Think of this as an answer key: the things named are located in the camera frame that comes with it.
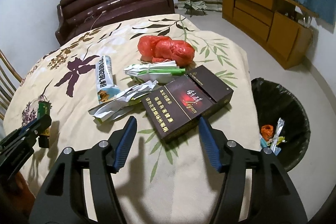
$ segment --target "wooden cabinet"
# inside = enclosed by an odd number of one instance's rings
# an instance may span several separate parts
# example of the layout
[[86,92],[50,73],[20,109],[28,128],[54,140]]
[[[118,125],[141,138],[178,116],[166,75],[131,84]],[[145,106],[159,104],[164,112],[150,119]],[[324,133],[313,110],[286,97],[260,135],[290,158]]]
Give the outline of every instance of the wooden cabinet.
[[275,13],[267,45],[280,54],[284,60],[287,60],[298,32],[298,23],[284,15]]
[[222,16],[287,69],[302,62],[312,38],[310,29],[293,20],[296,5],[317,16],[294,0],[223,0]]
[[246,26],[250,32],[254,33],[261,39],[267,40],[269,27],[266,24],[237,8],[234,8],[233,19]]
[[233,16],[233,7],[235,4],[235,0],[223,0],[223,7],[222,7],[222,13],[223,17],[232,17]]

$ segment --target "floor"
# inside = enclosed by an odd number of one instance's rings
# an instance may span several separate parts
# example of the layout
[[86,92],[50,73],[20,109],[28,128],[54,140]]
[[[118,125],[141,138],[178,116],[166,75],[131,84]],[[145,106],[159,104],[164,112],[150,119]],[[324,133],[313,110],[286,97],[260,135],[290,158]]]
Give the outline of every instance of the floor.
[[[183,9],[176,12],[185,15]],[[251,79],[262,77],[280,83],[303,104],[310,122],[310,144],[289,176],[310,219],[336,184],[336,115],[322,89],[303,65],[284,70],[253,39],[222,19],[221,13],[207,11],[203,16],[185,16],[199,29],[223,35],[243,48],[247,52]]]

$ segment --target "wooden chair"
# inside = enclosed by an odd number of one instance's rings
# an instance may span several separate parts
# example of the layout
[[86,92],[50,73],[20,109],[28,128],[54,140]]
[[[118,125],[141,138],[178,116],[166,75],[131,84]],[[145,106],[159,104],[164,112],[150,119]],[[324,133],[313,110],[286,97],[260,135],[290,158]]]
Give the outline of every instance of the wooden chair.
[[[0,59],[6,65],[9,72],[21,83],[21,76],[14,70],[12,65],[8,62],[7,58],[4,56],[3,52],[0,50]],[[9,103],[11,102],[13,95],[16,91],[15,86],[11,82],[11,80],[6,75],[2,64],[0,64],[0,105],[7,110]],[[3,120],[5,114],[0,112],[0,118]]]

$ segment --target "dark brown cigarette box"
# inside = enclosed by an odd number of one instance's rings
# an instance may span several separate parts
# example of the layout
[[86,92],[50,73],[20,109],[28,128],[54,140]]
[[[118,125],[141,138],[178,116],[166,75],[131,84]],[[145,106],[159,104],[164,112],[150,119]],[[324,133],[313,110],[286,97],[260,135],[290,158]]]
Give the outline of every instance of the dark brown cigarette box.
[[233,90],[206,67],[199,66],[142,99],[159,136],[178,138],[230,102]]

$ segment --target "white paper wrapper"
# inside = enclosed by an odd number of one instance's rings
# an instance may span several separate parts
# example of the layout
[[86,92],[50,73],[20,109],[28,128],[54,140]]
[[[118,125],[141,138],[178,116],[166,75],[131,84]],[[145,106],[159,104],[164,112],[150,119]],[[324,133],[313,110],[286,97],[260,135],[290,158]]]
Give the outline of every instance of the white paper wrapper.
[[149,71],[150,69],[178,69],[175,61],[154,63],[154,64],[135,64],[124,68],[124,73],[135,78],[139,82],[146,81],[158,81],[161,84],[168,84],[178,78],[179,76],[173,76],[171,73],[146,73],[139,75],[139,72]]
[[113,83],[112,61],[108,55],[102,56],[96,64],[96,86],[100,104],[120,92],[118,86]]
[[106,120],[112,121],[133,109],[133,106],[140,102],[143,95],[150,93],[157,87],[157,81],[132,86],[118,93],[108,102],[100,104],[89,110],[89,114],[96,118],[98,123]]

